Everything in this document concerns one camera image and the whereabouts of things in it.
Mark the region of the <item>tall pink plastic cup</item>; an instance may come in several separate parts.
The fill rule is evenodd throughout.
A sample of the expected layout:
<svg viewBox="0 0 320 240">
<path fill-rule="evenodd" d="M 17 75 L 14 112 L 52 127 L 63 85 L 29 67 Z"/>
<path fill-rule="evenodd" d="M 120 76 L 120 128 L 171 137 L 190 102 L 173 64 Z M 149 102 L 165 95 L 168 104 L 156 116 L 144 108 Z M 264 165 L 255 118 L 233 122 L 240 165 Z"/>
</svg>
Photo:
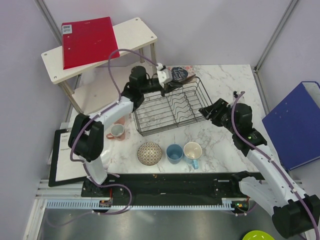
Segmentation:
<svg viewBox="0 0 320 240">
<path fill-rule="evenodd" d="M 116 124 L 120 124 L 120 125 L 125 125 L 125 122 L 126 122 L 126 117 L 125 116 L 123 116 L 123 117 L 121 117 L 121 118 L 119 118 L 114 124 L 116 125 Z"/>
</svg>

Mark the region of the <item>dark brown plate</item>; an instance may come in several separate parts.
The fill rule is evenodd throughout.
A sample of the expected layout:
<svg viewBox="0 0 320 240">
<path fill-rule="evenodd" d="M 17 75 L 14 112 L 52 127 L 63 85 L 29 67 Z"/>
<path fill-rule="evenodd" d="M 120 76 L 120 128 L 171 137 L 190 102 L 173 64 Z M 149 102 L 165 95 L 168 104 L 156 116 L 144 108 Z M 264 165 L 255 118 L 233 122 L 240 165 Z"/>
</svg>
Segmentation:
<svg viewBox="0 0 320 240">
<path fill-rule="evenodd" d="M 193 74 L 193 75 L 190 75 L 184 79 L 181 79 L 181 80 L 175 80 L 173 79 L 171 82 L 170 82 L 170 85 L 172 87 L 182 87 L 183 85 L 186 85 L 186 84 L 189 84 L 191 83 L 194 78 L 196 77 L 196 74 Z"/>
</svg>

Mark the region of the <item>light blue ceramic mug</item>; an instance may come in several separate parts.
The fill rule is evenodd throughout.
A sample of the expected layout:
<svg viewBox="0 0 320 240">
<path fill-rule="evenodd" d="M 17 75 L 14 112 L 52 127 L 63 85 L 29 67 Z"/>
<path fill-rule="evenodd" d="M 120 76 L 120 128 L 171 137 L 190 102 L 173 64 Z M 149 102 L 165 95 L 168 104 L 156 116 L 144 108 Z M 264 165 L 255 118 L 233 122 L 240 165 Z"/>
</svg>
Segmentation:
<svg viewBox="0 0 320 240">
<path fill-rule="evenodd" d="M 202 148 L 196 142 L 188 142 L 183 147 L 184 160 L 195 170 L 199 168 L 198 159 L 202 156 Z"/>
</svg>

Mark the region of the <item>pink patterned ceramic mug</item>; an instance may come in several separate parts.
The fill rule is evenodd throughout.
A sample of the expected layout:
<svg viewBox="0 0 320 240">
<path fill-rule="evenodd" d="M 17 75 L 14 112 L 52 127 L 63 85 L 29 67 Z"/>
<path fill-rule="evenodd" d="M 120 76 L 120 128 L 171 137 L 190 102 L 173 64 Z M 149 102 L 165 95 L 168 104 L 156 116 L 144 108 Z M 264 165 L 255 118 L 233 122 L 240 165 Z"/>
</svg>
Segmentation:
<svg viewBox="0 0 320 240">
<path fill-rule="evenodd" d="M 122 124 L 114 124 L 110 130 L 110 133 L 106 135 L 109 140 L 123 141 L 126 138 L 125 127 Z"/>
</svg>

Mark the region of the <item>small blue cup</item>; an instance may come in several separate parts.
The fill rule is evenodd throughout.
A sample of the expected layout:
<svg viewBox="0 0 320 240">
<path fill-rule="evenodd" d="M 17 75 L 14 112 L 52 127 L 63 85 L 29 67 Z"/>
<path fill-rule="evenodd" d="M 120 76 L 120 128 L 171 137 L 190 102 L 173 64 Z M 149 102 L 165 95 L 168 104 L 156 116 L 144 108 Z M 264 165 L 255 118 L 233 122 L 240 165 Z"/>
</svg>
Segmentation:
<svg viewBox="0 0 320 240">
<path fill-rule="evenodd" d="M 171 144 L 166 149 L 168 161 L 175 165 L 178 164 L 184 156 L 183 148 L 179 144 Z"/>
</svg>

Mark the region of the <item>brown patterned ceramic bowl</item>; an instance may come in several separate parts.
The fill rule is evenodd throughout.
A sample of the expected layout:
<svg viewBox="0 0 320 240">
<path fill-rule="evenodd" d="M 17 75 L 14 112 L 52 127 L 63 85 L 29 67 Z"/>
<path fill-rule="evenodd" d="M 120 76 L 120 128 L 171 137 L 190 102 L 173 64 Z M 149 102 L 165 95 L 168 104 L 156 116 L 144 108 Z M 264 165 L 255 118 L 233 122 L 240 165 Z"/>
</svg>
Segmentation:
<svg viewBox="0 0 320 240">
<path fill-rule="evenodd" d="M 162 158 L 161 147 L 154 142 L 146 142 L 137 150 L 139 162 L 145 166 L 156 165 Z"/>
</svg>

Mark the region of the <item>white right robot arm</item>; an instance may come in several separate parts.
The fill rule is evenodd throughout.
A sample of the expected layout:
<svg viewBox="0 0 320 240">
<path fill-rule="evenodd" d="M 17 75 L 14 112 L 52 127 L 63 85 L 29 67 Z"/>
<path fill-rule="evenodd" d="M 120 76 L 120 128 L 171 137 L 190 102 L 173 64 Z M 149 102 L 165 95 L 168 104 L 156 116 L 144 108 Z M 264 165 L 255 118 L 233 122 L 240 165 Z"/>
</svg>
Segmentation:
<svg viewBox="0 0 320 240">
<path fill-rule="evenodd" d="M 320 238 L 320 199 L 308 195 L 276 162 L 262 134 L 253 127 L 252 108 L 237 100 L 233 104 L 218 99 L 199 109 L 201 115 L 217 127 L 232 134 L 235 147 L 259 170 L 266 184 L 247 171 L 235 173 L 229 191 L 235 197 L 243 194 L 253 199 L 270 216 L 278 233 L 285 239 L 314 230 Z"/>
</svg>

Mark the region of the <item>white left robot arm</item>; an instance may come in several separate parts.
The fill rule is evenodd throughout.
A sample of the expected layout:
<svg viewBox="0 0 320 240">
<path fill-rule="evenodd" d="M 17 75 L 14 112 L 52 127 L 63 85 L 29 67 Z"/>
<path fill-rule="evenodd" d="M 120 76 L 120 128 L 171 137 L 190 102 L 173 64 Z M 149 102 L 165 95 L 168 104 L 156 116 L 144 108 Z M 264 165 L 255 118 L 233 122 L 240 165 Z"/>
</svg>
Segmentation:
<svg viewBox="0 0 320 240">
<path fill-rule="evenodd" d="M 113 123 L 125 115 L 137 110 L 145 95 L 160 92 L 166 94 L 184 85 L 183 80 L 175 80 L 172 72 L 163 65 L 157 67 L 155 77 L 150 78 L 143 66 L 131 69 L 128 82 L 117 100 L 98 111 L 93 116 L 79 113 L 71 129 L 68 146 L 71 149 L 70 160 L 81 162 L 87 178 L 93 182 L 92 191 L 99 197 L 106 196 L 110 185 L 106 182 L 107 171 L 103 167 L 101 153 L 104 149 L 104 132 Z"/>
</svg>

